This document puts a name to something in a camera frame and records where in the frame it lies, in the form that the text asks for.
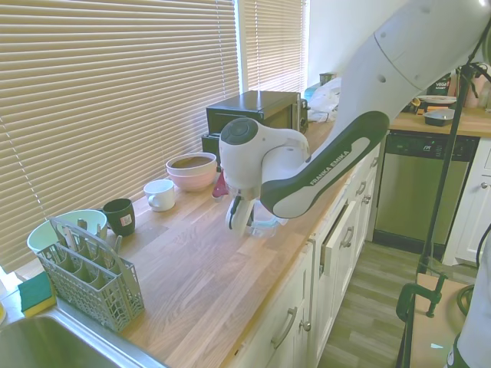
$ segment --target black microwave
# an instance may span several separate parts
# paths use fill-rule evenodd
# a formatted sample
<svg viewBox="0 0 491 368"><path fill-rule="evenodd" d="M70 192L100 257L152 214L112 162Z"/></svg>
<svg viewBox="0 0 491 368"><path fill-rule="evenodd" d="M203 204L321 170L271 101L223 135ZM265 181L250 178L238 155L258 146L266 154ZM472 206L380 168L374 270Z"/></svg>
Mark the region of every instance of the black microwave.
<svg viewBox="0 0 491 368"><path fill-rule="evenodd" d="M209 134L220 133L238 117L251 117L266 127L303 131L306 121L302 124L301 110L302 100L296 92L250 90L208 106L206 117Z"/></svg>

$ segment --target dishwasher control panel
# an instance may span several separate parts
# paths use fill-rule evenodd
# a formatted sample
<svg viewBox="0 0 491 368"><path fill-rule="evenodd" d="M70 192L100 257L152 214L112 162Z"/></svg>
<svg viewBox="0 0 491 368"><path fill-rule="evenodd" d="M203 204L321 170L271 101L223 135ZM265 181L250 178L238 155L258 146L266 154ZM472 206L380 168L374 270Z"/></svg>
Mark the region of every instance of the dishwasher control panel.
<svg viewBox="0 0 491 368"><path fill-rule="evenodd" d="M443 159L447 147L447 135L390 132L385 153L402 156ZM478 138L458 136L453 148L453 161L472 161Z"/></svg>

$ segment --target window blinds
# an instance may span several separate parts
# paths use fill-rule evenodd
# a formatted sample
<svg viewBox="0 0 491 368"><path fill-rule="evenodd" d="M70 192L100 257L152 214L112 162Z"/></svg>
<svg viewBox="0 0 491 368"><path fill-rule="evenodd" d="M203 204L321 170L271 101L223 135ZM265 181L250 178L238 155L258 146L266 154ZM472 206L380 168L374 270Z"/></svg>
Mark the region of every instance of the window blinds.
<svg viewBox="0 0 491 368"><path fill-rule="evenodd" d="M302 92L307 76L307 0L243 1L249 89Z"/></svg>
<svg viewBox="0 0 491 368"><path fill-rule="evenodd" d="M139 198L239 93L232 0L0 5L0 265L46 217Z"/></svg>

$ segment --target white cabinet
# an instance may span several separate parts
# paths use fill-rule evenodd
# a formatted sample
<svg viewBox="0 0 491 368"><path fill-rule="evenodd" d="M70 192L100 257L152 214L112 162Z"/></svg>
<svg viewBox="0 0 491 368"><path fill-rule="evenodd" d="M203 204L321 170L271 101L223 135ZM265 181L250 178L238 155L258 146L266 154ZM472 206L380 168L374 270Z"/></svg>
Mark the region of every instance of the white cabinet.
<svg viewBox="0 0 491 368"><path fill-rule="evenodd" d="M231 366L274 368L307 366L313 246L308 242L282 287L255 323Z"/></svg>
<svg viewBox="0 0 491 368"><path fill-rule="evenodd" d="M378 149L358 163L229 366L316 368L367 231Z"/></svg>
<svg viewBox="0 0 491 368"><path fill-rule="evenodd" d="M470 215L464 223L460 247L456 256L467 261L475 261L477 246L491 222L491 176L481 175L472 184L474 192Z"/></svg>
<svg viewBox="0 0 491 368"><path fill-rule="evenodd" d="M321 244L318 274L317 318L315 321L316 358L322 355L334 319L348 287L354 267L354 234L357 203L344 205L338 220Z"/></svg>
<svg viewBox="0 0 491 368"><path fill-rule="evenodd" d="M443 256L445 265L476 263L481 237L491 222L491 139L481 138Z"/></svg>
<svg viewBox="0 0 491 368"><path fill-rule="evenodd" d="M364 185L363 190L358 191L355 198L358 207L357 227L354 236L354 254L356 259L358 259L367 237L368 220L370 219L370 208L374 194L375 173L375 169L370 170L368 177L362 182Z"/></svg>
<svg viewBox="0 0 491 368"><path fill-rule="evenodd" d="M307 332L303 328L305 315L305 304L302 303L300 309L296 312L291 330L273 354L267 368L299 368L307 366Z"/></svg>

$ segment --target white mug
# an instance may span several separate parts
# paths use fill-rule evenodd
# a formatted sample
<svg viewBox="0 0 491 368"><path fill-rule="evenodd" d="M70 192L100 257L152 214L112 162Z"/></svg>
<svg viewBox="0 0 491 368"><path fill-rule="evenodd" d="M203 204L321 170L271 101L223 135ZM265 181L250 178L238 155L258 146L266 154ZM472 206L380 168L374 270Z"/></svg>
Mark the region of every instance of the white mug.
<svg viewBox="0 0 491 368"><path fill-rule="evenodd" d="M167 211L174 207L176 197L174 195L174 183L172 180L160 179L149 182L143 188L150 207L155 212Z"/></svg>

